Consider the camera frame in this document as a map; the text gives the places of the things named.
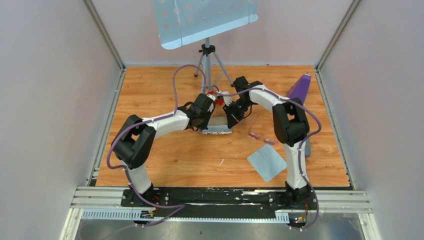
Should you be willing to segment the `striped printed glasses pouch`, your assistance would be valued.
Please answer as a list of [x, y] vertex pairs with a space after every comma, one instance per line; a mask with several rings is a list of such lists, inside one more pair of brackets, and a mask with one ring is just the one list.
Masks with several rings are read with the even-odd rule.
[[226, 135], [231, 134], [233, 130], [227, 125], [209, 125], [207, 129], [200, 131], [204, 135]]

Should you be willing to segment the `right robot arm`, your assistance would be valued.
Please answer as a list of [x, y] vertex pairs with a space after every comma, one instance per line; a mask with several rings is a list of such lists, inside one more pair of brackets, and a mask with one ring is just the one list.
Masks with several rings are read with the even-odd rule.
[[232, 128], [245, 117], [253, 105], [260, 105], [272, 113], [274, 134], [283, 144], [288, 175], [285, 182], [285, 201], [292, 209], [298, 209], [312, 196], [308, 184], [305, 160], [305, 142], [310, 131], [303, 103], [299, 98], [287, 98], [269, 90], [260, 81], [249, 83], [244, 76], [233, 82], [239, 98], [232, 101], [229, 96], [223, 110], [227, 126]]

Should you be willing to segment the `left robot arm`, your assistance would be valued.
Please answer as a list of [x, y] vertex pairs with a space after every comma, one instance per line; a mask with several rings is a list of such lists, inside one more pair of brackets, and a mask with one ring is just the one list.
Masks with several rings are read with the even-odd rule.
[[115, 155], [126, 171], [134, 200], [140, 206], [153, 201], [152, 188], [146, 162], [153, 143], [160, 137], [183, 130], [205, 130], [216, 107], [214, 94], [200, 93], [194, 101], [178, 106], [173, 111], [154, 117], [140, 118], [133, 114], [127, 118], [113, 140], [107, 157]]

